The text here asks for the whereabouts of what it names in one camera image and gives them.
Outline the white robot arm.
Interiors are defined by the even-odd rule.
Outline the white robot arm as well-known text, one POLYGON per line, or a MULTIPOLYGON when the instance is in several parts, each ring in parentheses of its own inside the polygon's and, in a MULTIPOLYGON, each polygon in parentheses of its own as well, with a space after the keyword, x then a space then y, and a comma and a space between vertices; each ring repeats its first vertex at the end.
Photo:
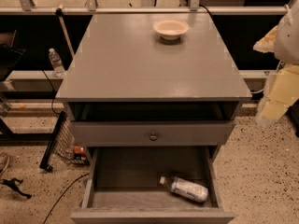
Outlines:
POLYGON ((279 67, 266 79, 258 104, 256 122, 262 127, 278 120, 299 100, 299 0, 286 6, 287 12, 253 49, 273 52, 279 67))

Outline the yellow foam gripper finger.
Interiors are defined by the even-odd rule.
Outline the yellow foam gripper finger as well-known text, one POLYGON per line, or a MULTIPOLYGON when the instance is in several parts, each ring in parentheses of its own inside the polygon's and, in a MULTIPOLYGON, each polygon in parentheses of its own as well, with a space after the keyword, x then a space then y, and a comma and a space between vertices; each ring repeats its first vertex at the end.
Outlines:
POLYGON ((299 65, 286 64, 272 72, 266 80, 255 117, 257 124, 269 126, 279 121, 298 100, 299 65))
POLYGON ((263 38, 257 41, 253 49, 261 53, 273 52, 276 41, 277 27, 273 27, 263 38))

